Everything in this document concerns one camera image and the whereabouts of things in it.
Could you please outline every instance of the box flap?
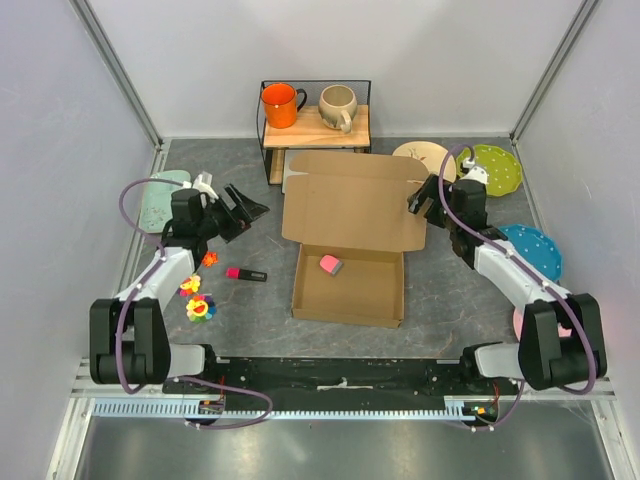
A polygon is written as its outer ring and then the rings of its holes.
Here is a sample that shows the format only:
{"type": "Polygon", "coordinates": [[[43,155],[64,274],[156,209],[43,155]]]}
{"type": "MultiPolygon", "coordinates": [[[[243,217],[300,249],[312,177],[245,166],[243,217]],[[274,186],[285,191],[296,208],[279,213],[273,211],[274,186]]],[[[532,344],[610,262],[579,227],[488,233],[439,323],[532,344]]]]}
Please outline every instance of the box flap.
{"type": "Polygon", "coordinates": [[[304,152],[288,179],[282,236],[307,245],[403,252],[425,244],[426,220],[407,210],[407,198],[424,181],[414,158],[304,152]]]}

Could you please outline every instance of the pink and black marker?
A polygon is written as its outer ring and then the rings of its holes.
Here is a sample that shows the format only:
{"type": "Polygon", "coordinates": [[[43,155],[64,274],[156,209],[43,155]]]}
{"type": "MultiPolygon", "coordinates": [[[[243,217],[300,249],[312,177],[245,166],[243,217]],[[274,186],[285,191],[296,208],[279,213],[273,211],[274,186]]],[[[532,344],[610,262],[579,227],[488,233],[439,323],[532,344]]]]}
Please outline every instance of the pink and black marker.
{"type": "Polygon", "coordinates": [[[266,282],[267,274],[264,272],[255,272],[253,270],[245,270],[243,268],[228,268],[227,277],[237,280],[250,280],[252,282],[266,282]]]}

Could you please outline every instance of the light green plate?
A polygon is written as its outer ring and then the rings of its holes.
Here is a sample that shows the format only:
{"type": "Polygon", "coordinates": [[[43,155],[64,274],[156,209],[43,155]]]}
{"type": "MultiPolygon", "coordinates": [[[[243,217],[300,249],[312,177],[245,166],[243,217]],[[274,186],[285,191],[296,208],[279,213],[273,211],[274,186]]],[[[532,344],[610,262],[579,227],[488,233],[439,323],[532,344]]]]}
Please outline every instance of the light green plate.
{"type": "MultiPolygon", "coordinates": [[[[522,166],[513,155],[495,145],[475,145],[473,148],[476,151],[476,164],[484,167],[489,174],[487,195],[501,197],[518,189],[522,183],[522,166]]],[[[466,158],[469,158],[468,150],[456,158],[460,176],[464,176],[461,167],[466,158]]]]}
{"type": "MultiPolygon", "coordinates": [[[[151,178],[164,178],[176,182],[190,182],[191,175],[185,170],[167,170],[156,173],[151,178]]],[[[142,197],[138,226],[148,233],[160,233],[164,224],[171,219],[171,193],[178,190],[177,185],[149,182],[142,197]]]]}

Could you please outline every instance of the mug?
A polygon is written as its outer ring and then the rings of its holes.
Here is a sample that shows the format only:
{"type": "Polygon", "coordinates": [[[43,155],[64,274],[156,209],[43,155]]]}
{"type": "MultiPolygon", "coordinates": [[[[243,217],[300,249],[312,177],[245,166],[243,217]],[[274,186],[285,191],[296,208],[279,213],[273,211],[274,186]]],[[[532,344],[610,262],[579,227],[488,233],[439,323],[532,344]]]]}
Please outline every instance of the mug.
{"type": "Polygon", "coordinates": [[[274,83],[262,91],[262,103],[267,122],[273,128],[287,128],[296,123],[298,112],[307,102],[307,92],[296,90],[286,83],[274,83]],[[300,105],[296,106],[298,94],[304,95],[300,105]]]}
{"type": "Polygon", "coordinates": [[[320,94],[318,111],[327,127],[350,133],[358,111],[356,94],[345,85],[331,85],[320,94]]]}

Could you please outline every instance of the white wall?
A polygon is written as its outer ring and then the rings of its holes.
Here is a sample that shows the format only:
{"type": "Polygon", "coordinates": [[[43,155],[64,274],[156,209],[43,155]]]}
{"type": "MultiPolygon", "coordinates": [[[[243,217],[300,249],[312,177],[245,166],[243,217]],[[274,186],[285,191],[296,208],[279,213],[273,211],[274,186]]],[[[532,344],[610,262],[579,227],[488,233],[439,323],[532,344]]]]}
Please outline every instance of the white wall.
{"type": "Polygon", "coordinates": [[[508,132],[579,0],[91,0],[164,136],[253,136],[263,79],[373,80],[374,134],[508,132]]]}
{"type": "Polygon", "coordinates": [[[153,149],[67,0],[0,2],[0,45],[0,477],[40,479],[153,149]]]}
{"type": "Polygon", "coordinates": [[[640,448],[640,4],[600,2],[525,130],[536,205],[566,256],[565,281],[594,295],[610,375],[640,448]]]}

